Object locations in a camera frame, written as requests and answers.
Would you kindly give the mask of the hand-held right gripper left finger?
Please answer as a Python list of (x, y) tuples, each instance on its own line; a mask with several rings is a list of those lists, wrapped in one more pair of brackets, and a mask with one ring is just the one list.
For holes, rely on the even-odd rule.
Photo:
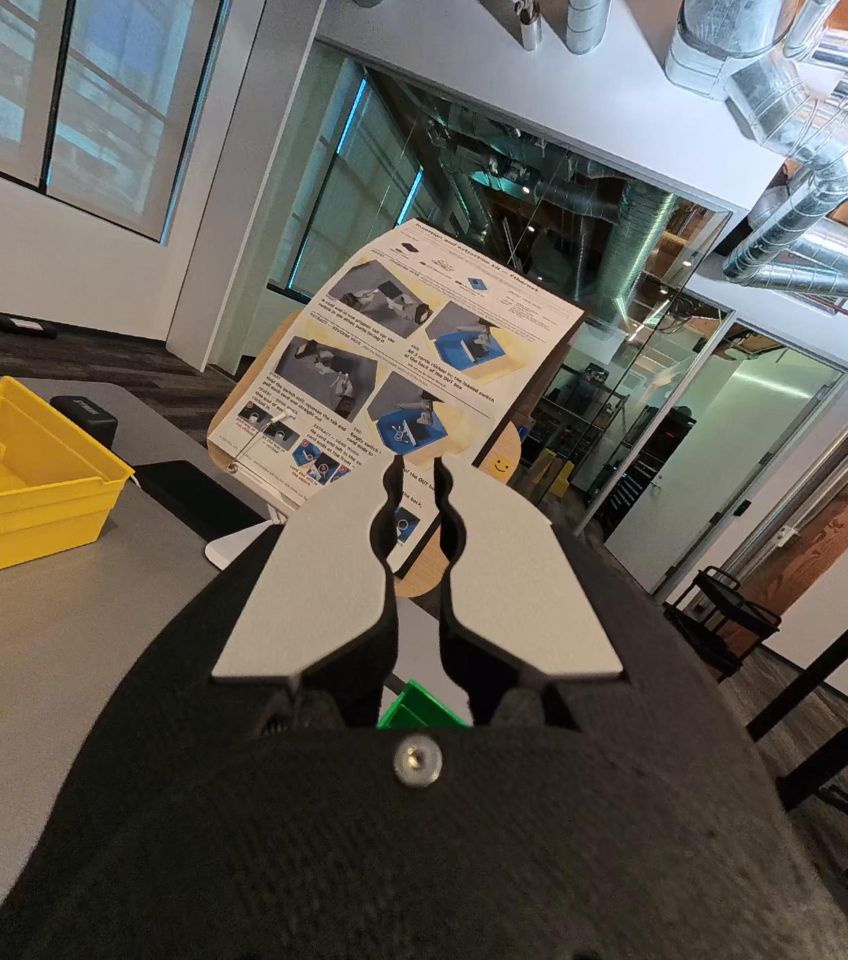
[(348, 725), (377, 724), (398, 656), (388, 557), (403, 478), (401, 455), (379, 455), (289, 517), (214, 665), (215, 681), (324, 692)]

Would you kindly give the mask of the black rectangular box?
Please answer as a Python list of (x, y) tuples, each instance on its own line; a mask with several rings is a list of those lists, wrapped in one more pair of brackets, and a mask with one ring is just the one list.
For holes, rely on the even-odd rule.
[(118, 418), (89, 398), (76, 394), (59, 394), (49, 404), (69, 421), (107, 450), (113, 448), (118, 432)]

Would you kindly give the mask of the green plastic bin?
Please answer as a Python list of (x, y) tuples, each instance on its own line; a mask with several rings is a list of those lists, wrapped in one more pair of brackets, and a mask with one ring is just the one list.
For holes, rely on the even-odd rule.
[(415, 680), (409, 680), (382, 714), (378, 730), (468, 727), (470, 724)]

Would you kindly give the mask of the black utility cart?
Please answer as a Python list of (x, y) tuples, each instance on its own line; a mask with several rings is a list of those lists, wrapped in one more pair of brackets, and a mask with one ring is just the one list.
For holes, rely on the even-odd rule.
[[(740, 582), (733, 575), (709, 565), (695, 574), (675, 604), (664, 603), (662, 606), (664, 618), (714, 672), (718, 683), (732, 677), (742, 667), (742, 658), (731, 652), (718, 634), (719, 629), (731, 623), (752, 634), (757, 642), (763, 642), (777, 633), (781, 623), (778, 614), (745, 598), (739, 587)], [(692, 590), (698, 590), (713, 606), (713, 610), (702, 619), (695, 619), (679, 607)]]

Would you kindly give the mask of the wooden display board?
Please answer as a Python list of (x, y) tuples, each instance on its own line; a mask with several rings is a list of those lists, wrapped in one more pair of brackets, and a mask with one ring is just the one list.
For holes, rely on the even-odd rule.
[[(249, 366), (244, 376), (238, 381), (238, 384), (231, 391), (225, 402), (215, 413), (207, 433), (207, 448), (212, 461), (218, 467), (228, 470), (230, 458), (223, 448), (212, 440), (212, 433), (225, 421), (229, 414), (236, 411), (238, 401), (262, 371), (268, 359), (291, 329), (299, 314), (300, 310), (294, 310), (281, 323), (277, 331), (263, 347), (260, 354)], [(567, 336), (562, 339), (544, 363), (538, 368), (538, 371), (533, 378), (531, 378), (526, 389), (518, 399), (515, 408), (510, 412), (509, 425), (504, 426), (502, 433), (494, 440), (490, 450), (482, 455), (478, 464), (479, 469), (488, 454), (494, 451), (510, 459), (514, 463), (515, 471), (521, 452), (521, 442), (517, 429), (520, 426), (530, 426), (531, 413), (542, 399), (551, 380), (556, 376), (558, 369), (565, 361), (572, 343), (584, 325), (586, 318), (588, 318), (588, 312), (584, 311), (581, 317), (571, 327)], [(434, 614), (439, 598), (438, 587), (443, 573), (447, 568), (447, 564), (448, 561), (440, 548), (440, 531), (436, 530), (429, 536), (421, 553), (409, 568), (406, 576), (395, 579), (396, 596), (410, 599), (418, 604), (418, 606)]]

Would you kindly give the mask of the printed instruction sheet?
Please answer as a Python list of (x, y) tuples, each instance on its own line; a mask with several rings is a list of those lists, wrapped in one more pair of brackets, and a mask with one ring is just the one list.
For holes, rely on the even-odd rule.
[(358, 250), (249, 372), (210, 444), (281, 514), (381, 455), (404, 460), (389, 563), (437, 529), (433, 464), (478, 464), (583, 311), (420, 220)]

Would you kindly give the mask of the silver ventilation duct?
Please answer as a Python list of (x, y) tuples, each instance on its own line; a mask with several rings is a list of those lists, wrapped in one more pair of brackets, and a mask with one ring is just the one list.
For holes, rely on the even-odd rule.
[(743, 286), (848, 298), (848, 31), (838, 2), (687, 1), (666, 58), (677, 87), (730, 106), (759, 146), (796, 165), (754, 206), (723, 260)]

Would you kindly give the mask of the yellow plastic bin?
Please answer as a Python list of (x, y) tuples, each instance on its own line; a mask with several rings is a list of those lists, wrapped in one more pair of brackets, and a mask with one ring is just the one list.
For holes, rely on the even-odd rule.
[(95, 542), (133, 475), (32, 390), (0, 379), (0, 570)]

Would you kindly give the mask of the black flat mat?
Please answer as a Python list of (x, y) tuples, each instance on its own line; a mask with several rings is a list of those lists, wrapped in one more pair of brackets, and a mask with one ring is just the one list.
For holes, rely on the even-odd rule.
[(266, 522), (191, 462), (154, 462), (134, 470), (141, 489), (207, 543)]

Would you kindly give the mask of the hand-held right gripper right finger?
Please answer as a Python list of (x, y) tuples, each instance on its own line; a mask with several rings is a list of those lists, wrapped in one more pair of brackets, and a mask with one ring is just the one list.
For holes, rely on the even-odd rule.
[(624, 667), (551, 522), (511, 487), (450, 455), (434, 462), (440, 655), (477, 726), (513, 690), (607, 683)]

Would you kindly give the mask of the large glass window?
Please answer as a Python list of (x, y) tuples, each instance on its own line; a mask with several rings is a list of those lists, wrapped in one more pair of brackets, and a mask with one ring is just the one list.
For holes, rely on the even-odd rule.
[(0, 177), (164, 240), (222, 1), (0, 1)]

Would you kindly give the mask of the white stand base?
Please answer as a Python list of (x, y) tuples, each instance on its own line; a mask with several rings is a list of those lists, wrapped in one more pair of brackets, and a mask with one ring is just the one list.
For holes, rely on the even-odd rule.
[(282, 526), (272, 520), (254, 524), (233, 534), (226, 534), (209, 541), (204, 554), (217, 570), (225, 570), (238, 556), (252, 545), (264, 532)]

